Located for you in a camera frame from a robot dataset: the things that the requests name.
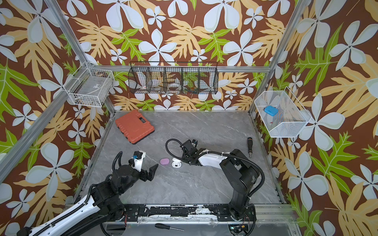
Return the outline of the purple earbud charging case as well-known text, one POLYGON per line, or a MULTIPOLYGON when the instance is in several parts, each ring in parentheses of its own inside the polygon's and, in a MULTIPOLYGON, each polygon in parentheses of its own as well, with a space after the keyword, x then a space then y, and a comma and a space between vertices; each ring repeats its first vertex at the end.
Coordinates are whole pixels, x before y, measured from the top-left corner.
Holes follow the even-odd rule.
POLYGON ((169 158, 163 158, 159 161, 160 165, 162 166, 167 166, 170 164, 170 159, 169 158))

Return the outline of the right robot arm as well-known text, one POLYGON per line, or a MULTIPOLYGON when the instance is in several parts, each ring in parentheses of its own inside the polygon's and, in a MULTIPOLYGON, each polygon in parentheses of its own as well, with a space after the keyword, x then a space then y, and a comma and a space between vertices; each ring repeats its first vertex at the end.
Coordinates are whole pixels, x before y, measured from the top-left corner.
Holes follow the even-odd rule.
POLYGON ((265 183, 263 170, 239 149, 220 152, 198 149, 197 145, 197 140, 182 143, 177 139, 169 139, 165 143, 165 149, 173 158, 189 165, 221 169, 233 188, 228 215, 235 220, 244 218, 247 210, 253 206, 250 199, 265 183))

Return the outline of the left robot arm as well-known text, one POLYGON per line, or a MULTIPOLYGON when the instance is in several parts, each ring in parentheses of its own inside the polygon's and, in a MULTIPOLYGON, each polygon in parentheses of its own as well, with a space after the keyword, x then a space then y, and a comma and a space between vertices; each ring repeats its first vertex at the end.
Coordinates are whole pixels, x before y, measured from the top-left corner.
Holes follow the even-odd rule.
POLYGON ((120 196, 138 180, 152 181, 158 165, 142 169, 146 153, 135 151, 128 164, 121 163, 120 151, 112 162, 112 173, 98 184, 92 184, 87 196, 52 220, 31 228, 24 227, 18 236, 78 236, 97 225, 122 218, 125 206, 120 196))

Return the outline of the white earbud charging case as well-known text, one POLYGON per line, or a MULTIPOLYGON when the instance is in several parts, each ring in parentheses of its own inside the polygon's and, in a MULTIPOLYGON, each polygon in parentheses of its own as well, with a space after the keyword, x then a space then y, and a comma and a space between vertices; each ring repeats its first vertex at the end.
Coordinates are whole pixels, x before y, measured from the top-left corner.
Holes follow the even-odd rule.
POLYGON ((182 161, 177 158, 172 158, 172 167, 173 168, 181 168, 182 167, 182 161))

